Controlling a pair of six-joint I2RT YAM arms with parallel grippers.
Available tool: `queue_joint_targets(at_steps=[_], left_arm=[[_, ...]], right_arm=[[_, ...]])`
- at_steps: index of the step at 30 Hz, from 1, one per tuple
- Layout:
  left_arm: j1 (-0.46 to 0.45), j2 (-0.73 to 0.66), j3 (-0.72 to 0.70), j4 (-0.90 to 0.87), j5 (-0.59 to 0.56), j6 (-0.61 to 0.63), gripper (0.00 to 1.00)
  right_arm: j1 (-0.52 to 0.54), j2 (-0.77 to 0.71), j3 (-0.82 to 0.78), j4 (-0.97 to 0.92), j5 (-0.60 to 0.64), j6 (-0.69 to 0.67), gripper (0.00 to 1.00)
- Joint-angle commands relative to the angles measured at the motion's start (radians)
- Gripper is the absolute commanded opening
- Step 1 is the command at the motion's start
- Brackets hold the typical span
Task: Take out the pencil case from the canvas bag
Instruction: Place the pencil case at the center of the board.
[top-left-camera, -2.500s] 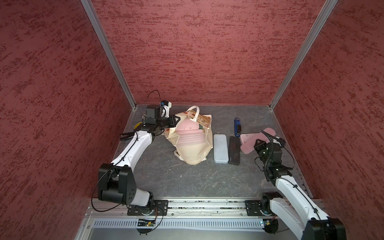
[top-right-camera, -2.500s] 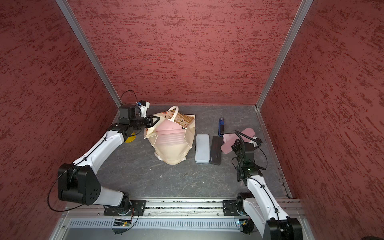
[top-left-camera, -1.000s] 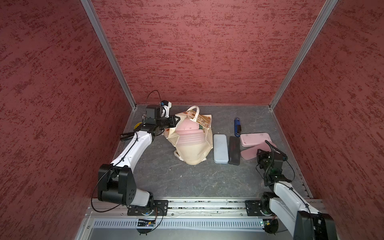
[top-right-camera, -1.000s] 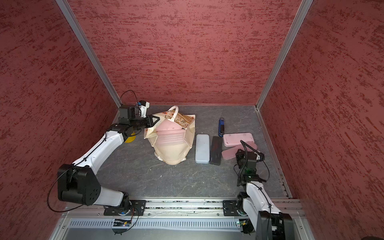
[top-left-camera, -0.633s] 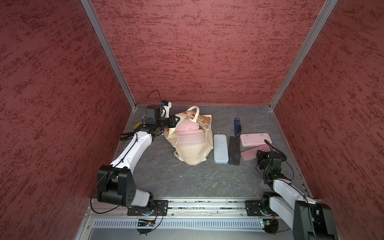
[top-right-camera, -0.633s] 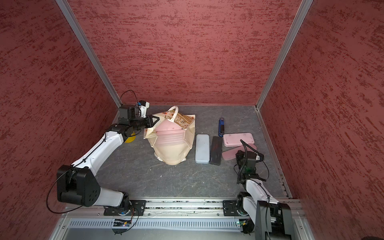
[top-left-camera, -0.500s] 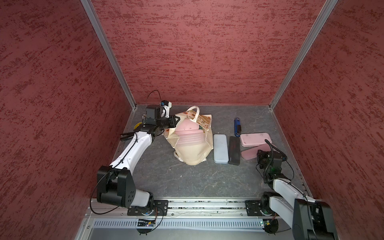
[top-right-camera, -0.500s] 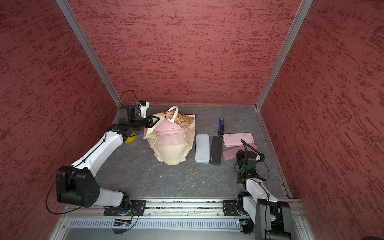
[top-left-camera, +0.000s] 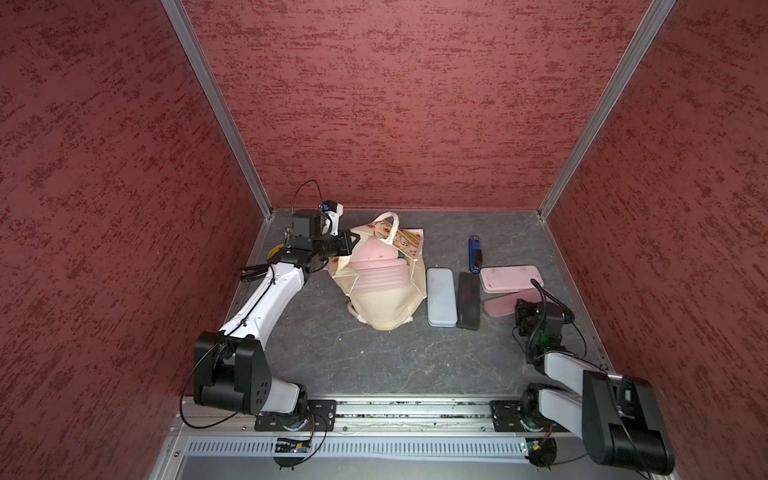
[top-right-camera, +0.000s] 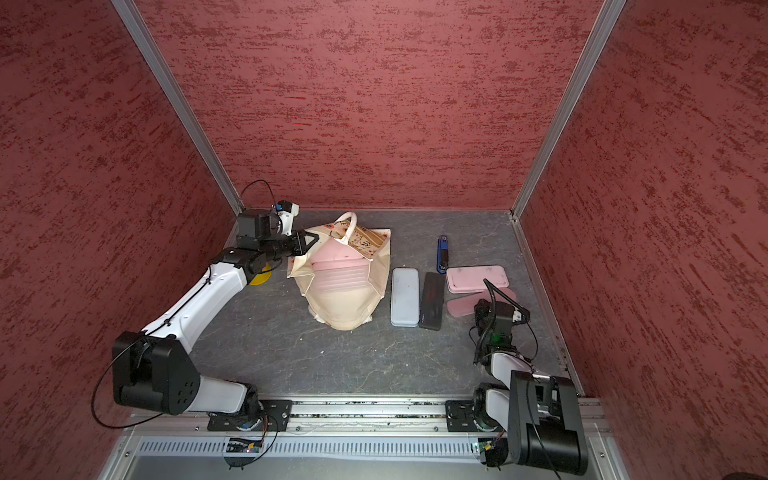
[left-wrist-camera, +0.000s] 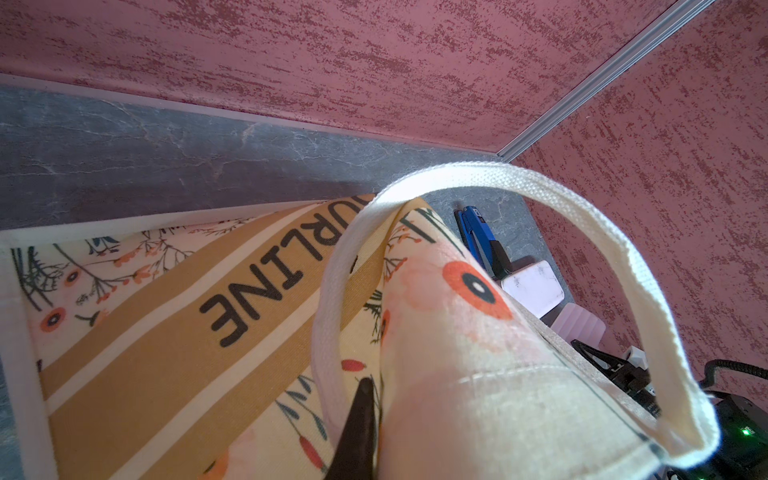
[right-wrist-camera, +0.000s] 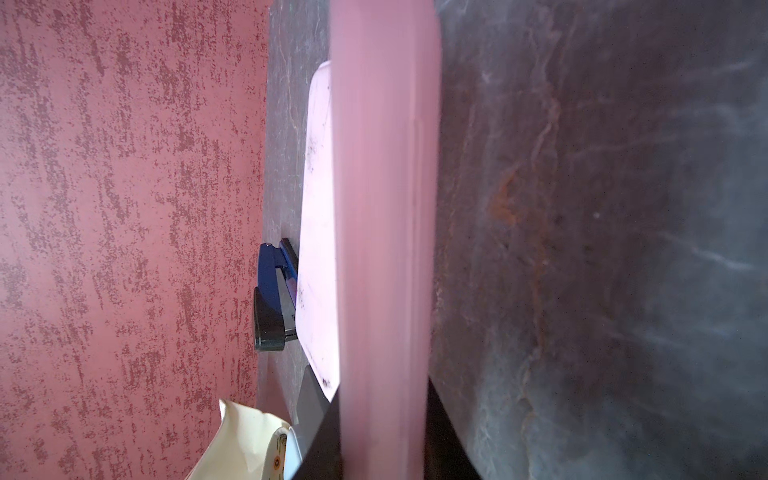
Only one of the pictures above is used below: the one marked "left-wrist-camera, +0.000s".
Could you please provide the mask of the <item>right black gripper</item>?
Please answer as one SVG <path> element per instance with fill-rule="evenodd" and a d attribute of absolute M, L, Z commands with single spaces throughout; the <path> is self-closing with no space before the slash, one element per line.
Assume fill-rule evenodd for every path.
<path fill-rule="evenodd" d="M 650 375 L 645 369 L 636 367 L 627 360 L 593 348 L 577 339 L 571 341 L 571 346 L 650 414 L 661 412 L 655 394 L 651 392 Z"/>

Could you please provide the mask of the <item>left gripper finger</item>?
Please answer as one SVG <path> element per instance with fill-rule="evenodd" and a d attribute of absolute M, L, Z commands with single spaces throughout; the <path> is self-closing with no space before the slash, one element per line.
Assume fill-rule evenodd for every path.
<path fill-rule="evenodd" d="M 339 446 L 325 480 L 372 480 L 376 451 L 374 382 L 363 378 L 358 383 Z"/>

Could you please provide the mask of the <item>pink pencil case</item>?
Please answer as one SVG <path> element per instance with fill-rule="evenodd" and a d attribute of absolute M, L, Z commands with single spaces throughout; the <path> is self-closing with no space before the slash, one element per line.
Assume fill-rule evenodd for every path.
<path fill-rule="evenodd" d="M 567 343 L 578 340 L 598 348 L 606 332 L 606 324 L 595 314 L 575 304 L 567 303 L 553 322 L 551 329 Z"/>
<path fill-rule="evenodd" d="M 508 295 L 538 319 L 542 319 L 565 299 L 565 292 L 546 260 L 510 274 L 500 285 Z"/>

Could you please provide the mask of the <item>printed canvas tote bag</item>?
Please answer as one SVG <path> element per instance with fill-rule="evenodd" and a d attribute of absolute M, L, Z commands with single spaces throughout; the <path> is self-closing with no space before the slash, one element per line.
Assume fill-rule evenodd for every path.
<path fill-rule="evenodd" d="M 540 202 L 595 244 L 659 415 L 424 201 L 462 187 Z M 632 242 L 568 188 L 496 162 L 376 195 L 6 230 L 1 365 L 29 479 L 325 478 L 363 378 L 373 479 L 644 479 L 705 462 L 721 438 Z"/>

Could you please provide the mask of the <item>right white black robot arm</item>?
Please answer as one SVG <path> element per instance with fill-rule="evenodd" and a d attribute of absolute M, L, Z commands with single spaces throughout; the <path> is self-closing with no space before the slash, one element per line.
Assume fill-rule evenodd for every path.
<path fill-rule="evenodd" d="M 649 373 L 630 362 L 593 348 L 579 340 L 571 346 L 619 389 L 654 416 L 660 407 L 652 392 Z M 703 464 L 690 469 L 668 467 L 657 479 L 765 479 L 767 477 L 767 412 L 736 394 L 716 391 L 717 374 L 727 370 L 765 380 L 767 371 L 743 362 L 715 359 L 706 363 L 699 382 L 714 401 L 721 429 L 720 446 Z"/>

